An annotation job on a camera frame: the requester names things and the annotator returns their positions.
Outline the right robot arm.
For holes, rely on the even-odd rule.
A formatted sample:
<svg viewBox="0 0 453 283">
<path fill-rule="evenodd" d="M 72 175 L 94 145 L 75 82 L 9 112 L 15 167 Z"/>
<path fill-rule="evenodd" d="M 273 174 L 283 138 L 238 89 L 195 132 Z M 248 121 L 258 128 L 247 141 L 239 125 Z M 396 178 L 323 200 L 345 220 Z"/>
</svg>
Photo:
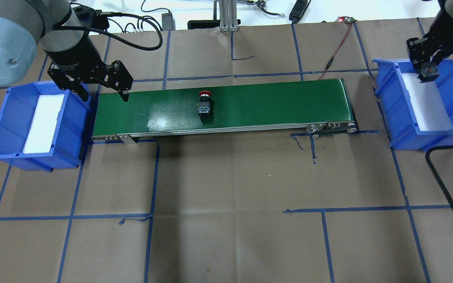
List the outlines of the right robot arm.
<svg viewBox="0 0 453 283">
<path fill-rule="evenodd" d="M 406 41 L 409 60 L 421 83 L 439 77 L 438 66 L 453 55 L 453 0 L 439 0 L 440 10 L 422 38 Z"/>
</svg>

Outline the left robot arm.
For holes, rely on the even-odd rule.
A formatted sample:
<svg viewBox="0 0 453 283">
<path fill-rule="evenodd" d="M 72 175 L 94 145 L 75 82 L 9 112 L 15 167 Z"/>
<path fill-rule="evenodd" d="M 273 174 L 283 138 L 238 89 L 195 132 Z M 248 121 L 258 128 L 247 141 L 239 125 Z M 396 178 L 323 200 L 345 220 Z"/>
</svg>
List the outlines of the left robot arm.
<svg viewBox="0 0 453 283">
<path fill-rule="evenodd" d="M 106 64 L 89 32 L 108 28 L 101 11 L 73 8 L 66 0 L 0 0 L 0 86 L 11 86 L 31 67 L 37 48 L 52 60 L 48 75 L 63 91 L 87 101 L 87 84 L 115 90 L 129 99 L 133 78 L 121 61 Z"/>
</svg>

